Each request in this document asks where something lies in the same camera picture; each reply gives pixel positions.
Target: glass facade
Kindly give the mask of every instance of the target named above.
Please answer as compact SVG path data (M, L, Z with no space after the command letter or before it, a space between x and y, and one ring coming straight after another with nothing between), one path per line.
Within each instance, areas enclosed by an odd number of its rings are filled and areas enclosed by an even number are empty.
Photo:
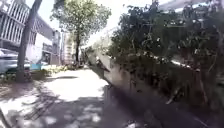
M52 53L52 46L51 45L47 45L47 44L43 44L43 51Z
M28 18L30 8L20 1L10 4L7 12L1 11L1 33L0 39L11 42L18 46L21 42L24 24ZM36 34L39 33L49 40L53 39L53 29L45 23L40 16L37 16L29 38L30 44L35 44Z

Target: green foliage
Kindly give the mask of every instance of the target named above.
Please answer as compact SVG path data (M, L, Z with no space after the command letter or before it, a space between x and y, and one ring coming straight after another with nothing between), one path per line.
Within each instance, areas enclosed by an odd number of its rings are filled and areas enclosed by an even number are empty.
M92 47L88 47L85 49L85 52L88 54L88 53L93 53L94 52L94 49Z
M64 0L63 4L53 9L52 18L58 19L63 29L74 34L78 61L80 44L91 34L106 27L110 15L108 8L97 5L93 0Z
M46 77L51 76L52 74L59 73L61 71L68 70L66 66L58 66L49 69L35 70L31 72L25 73L25 82L30 82L32 80L42 80ZM0 83L10 83L15 82L16 74L15 72L10 72L6 74L2 74L0 77Z
M108 48L112 44L112 40L109 35L101 37L99 40L97 40L92 48L98 52L101 52L102 54L105 54L108 51Z
M175 81L196 85L189 93L195 94L199 89L202 100L212 104L215 79L224 64L223 16L220 4L212 1L197 8L187 5L181 13L163 12L156 2L149 7L130 6L128 13L121 16L120 29L114 32L108 55L125 66L136 63L137 60L127 60L130 56L146 57L144 62L137 61L140 67L148 65L145 68L152 74L160 74L160 78L171 73ZM180 66L173 66L171 61L175 57L190 67L182 70Z
M64 6L64 4L65 4L65 0L55 0L54 8L55 8L55 9L58 9L58 8L60 8L61 6Z

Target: sky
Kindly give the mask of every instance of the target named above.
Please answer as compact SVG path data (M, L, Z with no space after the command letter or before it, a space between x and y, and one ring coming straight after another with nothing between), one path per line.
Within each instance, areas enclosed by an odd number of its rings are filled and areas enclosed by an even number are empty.
M122 13L126 12L125 6L145 6L151 4L151 0L95 0L98 4L103 4L111 9L112 15L108 19L107 26L100 32L90 36L88 45L92 45L101 36L103 36L108 30L115 28L118 25L119 17ZM160 4L169 2L171 0L159 0ZM26 0L28 6L32 6L34 0ZM47 22L52 28L59 30L59 24L57 21L50 21L51 10L53 9L54 0L43 0L39 9L39 15Z

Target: tree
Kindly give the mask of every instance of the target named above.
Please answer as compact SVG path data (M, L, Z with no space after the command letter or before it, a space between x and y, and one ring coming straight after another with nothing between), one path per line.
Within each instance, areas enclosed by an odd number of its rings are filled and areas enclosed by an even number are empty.
M216 94L216 78L223 72L224 64L223 16L221 3L213 0L197 8L193 8L189 3L179 13L158 10L157 2L149 7L130 6L128 13L120 18L120 29L114 32L114 43L109 54L120 62L127 60L130 53L143 60L146 53L147 64L138 62L142 63L142 66L148 65L145 68L160 74L160 78L167 74L174 75L173 80L178 82L176 86L184 87L183 84L190 82L186 87L186 92L190 90L190 93L185 96L190 96L193 100L200 97L199 102L203 101L202 104L220 107L217 105L220 99ZM162 61L154 61L152 56ZM174 56L182 58L190 68L173 68L171 61Z
M30 10L28 19L25 22L25 27L23 29L21 44L19 47L18 62L17 62L16 80L18 82L24 82L24 76L25 76L24 62L25 62L27 44L29 42L30 32L33 27L33 24L34 24L34 21L37 16L37 12L40 8L41 3L42 3L42 0L34 1L33 6Z
M89 36L104 27L111 11L93 0L65 0L55 4L52 18L58 19L61 27L74 34L76 62L79 61L79 47Z
M109 35L101 37L99 40L97 40L92 48L94 50L99 50L100 52L105 52L109 45L112 44L111 38L109 37Z

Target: tree trunk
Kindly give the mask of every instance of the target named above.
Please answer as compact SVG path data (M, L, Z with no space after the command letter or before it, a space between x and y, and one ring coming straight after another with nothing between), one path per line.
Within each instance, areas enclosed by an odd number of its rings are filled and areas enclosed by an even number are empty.
M79 46L80 46L80 37L79 37L79 32L77 32L76 50L75 50L75 60L76 60L77 63L79 62Z
M42 0L35 0L34 4L30 10L28 19L25 22L25 27L22 34L21 44L19 47L19 55L18 55L18 62L17 62L17 73L16 73L16 80L17 82L24 82L25 81L25 73L24 73L24 62L26 57L26 48L29 42L30 32L33 27L37 12L40 8Z
M208 92L206 90L206 85L205 85L205 82L203 82L203 74L201 72L198 73L198 77L199 77L199 85L200 85L200 88L201 88L201 92L203 94L203 99L204 99L204 103L205 104L208 104Z
M4 125L5 128L12 128L9 125L8 121L6 120L6 118L5 118L5 116L4 116L1 108L0 108L0 118L1 118L1 121L2 121L2 123L3 123L3 125Z

